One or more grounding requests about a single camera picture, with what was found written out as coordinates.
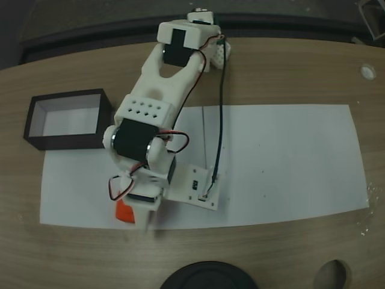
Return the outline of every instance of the orange object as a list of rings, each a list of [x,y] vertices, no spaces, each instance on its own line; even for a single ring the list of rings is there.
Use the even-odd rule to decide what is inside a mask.
[[[134,211],[130,206],[125,205],[122,200],[116,202],[115,217],[123,222],[135,223]]]

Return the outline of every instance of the wooden desk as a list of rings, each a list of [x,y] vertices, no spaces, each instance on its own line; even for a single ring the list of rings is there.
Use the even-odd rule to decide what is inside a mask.
[[[230,39],[227,104],[349,104],[367,182],[385,186],[385,50],[292,39]],[[0,71],[0,284],[2,288],[159,288],[178,268],[217,260],[261,288],[312,288],[326,262],[344,261],[350,288],[385,282],[380,196],[366,236],[362,211],[237,228],[150,232],[39,224],[44,152],[22,133],[34,95],[103,88],[116,107],[153,44],[119,46]],[[377,79],[359,74],[373,65]],[[204,75],[188,105],[216,104],[220,72]]]

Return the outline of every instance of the robotic arm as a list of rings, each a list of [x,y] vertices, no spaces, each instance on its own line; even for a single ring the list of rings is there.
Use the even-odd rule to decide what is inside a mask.
[[[209,71],[210,63],[222,68],[223,45],[217,42],[223,38],[207,10],[189,13],[187,20],[161,23],[159,43],[118,108],[115,125],[104,133],[103,145],[120,169],[114,177],[120,178],[120,194],[114,200],[132,207],[141,229],[147,228],[150,212],[157,211],[163,199],[217,209],[220,181],[213,185],[212,172],[177,163],[176,152],[166,144],[178,133],[173,131],[176,119],[203,72]],[[183,69],[163,78],[163,63]]]

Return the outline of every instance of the open box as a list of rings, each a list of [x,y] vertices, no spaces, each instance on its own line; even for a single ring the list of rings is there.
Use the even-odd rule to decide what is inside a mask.
[[[103,89],[34,96],[24,139],[39,150],[103,148],[111,114]]]
[[[385,1],[361,0],[357,4],[360,14],[365,21],[373,40],[385,37]]]

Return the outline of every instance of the cable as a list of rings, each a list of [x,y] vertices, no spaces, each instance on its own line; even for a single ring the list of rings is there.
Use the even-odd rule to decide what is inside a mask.
[[[134,164],[131,168],[131,171],[130,171],[130,177],[138,170],[140,169],[141,167],[143,167],[145,165],[145,163],[137,163],[137,164]]]
[[[218,150],[217,157],[215,159],[215,166],[212,172],[211,185],[207,192],[203,196],[207,196],[210,192],[212,186],[214,185],[219,169],[219,160],[221,158],[221,148],[222,148],[222,139],[223,139],[223,84],[224,84],[224,76],[226,74],[226,37],[223,37],[223,70],[221,76],[221,82],[219,86],[219,114],[220,114],[220,127],[219,127],[219,140],[218,140]]]
[[[179,115],[180,115],[180,112],[182,111],[182,108],[185,106],[185,103],[186,103],[188,97],[190,96],[191,92],[194,90],[195,86],[198,84],[198,81],[199,81],[200,77],[202,76],[203,72],[204,72],[205,69],[206,69],[207,59],[206,59],[205,54],[202,52],[202,50],[203,50],[204,48],[206,48],[206,46],[209,44],[209,41],[210,41],[210,40],[212,40],[212,39],[221,40],[221,39],[224,39],[224,38],[225,38],[225,36],[224,36],[223,34],[210,36],[209,38],[207,38],[206,42],[205,42],[201,47],[199,47],[199,50],[196,50],[197,52],[200,53],[200,55],[201,55],[202,58],[203,58],[203,69],[202,69],[202,71],[200,72],[200,74],[199,74],[197,80],[195,81],[194,85],[191,87],[191,89],[190,89],[189,92],[187,93],[186,98],[185,98],[185,100],[183,101],[182,105],[180,106],[180,110],[178,111],[178,114],[176,115],[174,124],[173,124],[173,126],[172,126],[173,128],[175,127],[175,123],[176,123],[176,121],[177,121],[177,119],[178,119],[178,117],[179,117]]]
[[[128,187],[122,191],[120,194],[118,194],[116,197],[113,197],[112,196],[112,189],[111,189],[111,181],[113,179],[116,179],[116,178],[120,178],[120,176],[113,176],[112,178],[110,178],[108,180],[108,193],[109,193],[109,198],[111,200],[113,200],[114,202],[116,202],[117,200],[120,200],[122,197],[124,197],[126,194],[129,194],[131,192],[131,190],[134,188],[134,185],[135,185],[135,181],[134,179],[132,178],[132,175],[138,170],[140,169],[141,167],[144,166],[144,163],[137,163],[137,164],[134,164],[131,168],[131,171],[130,171],[130,178],[131,178],[131,182],[130,184],[128,185]]]
[[[209,44],[209,41],[211,39],[215,39],[216,41],[218,41],[218,40],[224,39],[224,35],[219,34],[219,35],[210,36],[209,38],[207,38],[205,44],[203,44],[201,47],[199,47],[199,50],[204,50],[204,48],[206,48],[206,46]]]
[[[188,136],[187,133],[183,132],[183,131],[174,131],[174,130],[171,130],[171,131],[160,131],[157,136],[159,135],[184,135],[186,137],[186,142],[185,144],[178,150],[176,151],[171,151],[171,150],[168,150],[168,152],[172,152],[174,154],[178,154],[179,152],[183,151],[187,146],[188,146],[188,143],[190,142],[190,137]]]
[[[194,85],[191,87],[191,89],[190,89],[189,92],[187,93],[185,100],[183,101],[182,105],[180,106],[180,110],[178,111],[178,114],[176,115],[174,124],[173,124],[173,126],[172,126],[173,128],[175,127],[175,123],[176,123],[176,121],[177,121],[177,119],[178,119],[178,117],[179,117],[179,115],[180,115],[180,112],[182,111],[182,108],[185,106],[185,103],[186,103],[188,97],[190,96],[191,92],[194,90],[195,86],[197,86],[200,77],[202,76],[203,72],[204,72],[205,69],[206,69],[206,64],[207,64],[206,56],[204,55],[204,53],[203,53],[201,50],[196,50],[196,51],[199,52],[200,55],[203,57],[203,69],[202,69],[202,71],[199,73],[199,76],[198,76],[197,80],[195,81]]]

